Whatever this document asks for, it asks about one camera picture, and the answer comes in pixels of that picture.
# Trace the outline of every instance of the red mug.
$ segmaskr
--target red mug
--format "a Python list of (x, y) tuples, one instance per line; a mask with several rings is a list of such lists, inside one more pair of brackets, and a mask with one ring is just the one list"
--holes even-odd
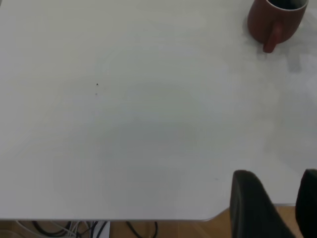
[(308, 0), (255, 0), (248, 16), (248, 29), (263, 51), (272, 53), (278, 43), (288, 40), (304, 16)]

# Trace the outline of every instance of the mug handle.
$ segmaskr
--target mug handle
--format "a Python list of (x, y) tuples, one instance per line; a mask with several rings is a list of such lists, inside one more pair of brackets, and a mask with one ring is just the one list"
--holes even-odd
[(280, 21), (273, 23), (271, 34), (267, 42), (263, 46), (263, 52), (272, 53), (277, 43), (281, 40), (282, 37), (283, 25)]

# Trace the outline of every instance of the white table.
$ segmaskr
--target white table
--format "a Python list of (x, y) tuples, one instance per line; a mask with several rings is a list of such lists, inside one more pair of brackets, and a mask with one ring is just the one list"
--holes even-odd
[(251, 0), (3, 0), (1, 219), (185, 219), (317, 167), (317, 3), (265, 55)]

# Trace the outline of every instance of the wooden floor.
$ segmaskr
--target wooden floor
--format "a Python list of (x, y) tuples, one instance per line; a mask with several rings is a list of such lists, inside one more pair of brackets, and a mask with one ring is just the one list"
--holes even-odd
[[(294, 207), (277, 207), (280, 216), (297, 238), (302, 238), (295, 221)], [(152, 237), (155, 227), (153, 222), (132, 222), (135, 230), (144, 238)], [(14, 222), (0, 222), (0, 229), (12, 230), (26, 238), (35, 238), (20, 229)], [(228, 210), (206, 222), (158, 222), (157, 238), (230, 238), (230, 220)], [(135, 238), (125, 222), (111, 222), (110, 238)]]

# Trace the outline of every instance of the coffee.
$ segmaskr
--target coffee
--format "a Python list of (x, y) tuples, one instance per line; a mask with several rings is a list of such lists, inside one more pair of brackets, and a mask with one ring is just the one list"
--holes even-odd
[(302, 4), (298, 0), (269, 0), (271, 4), (281, 9), (294, 10), (302, 7)]

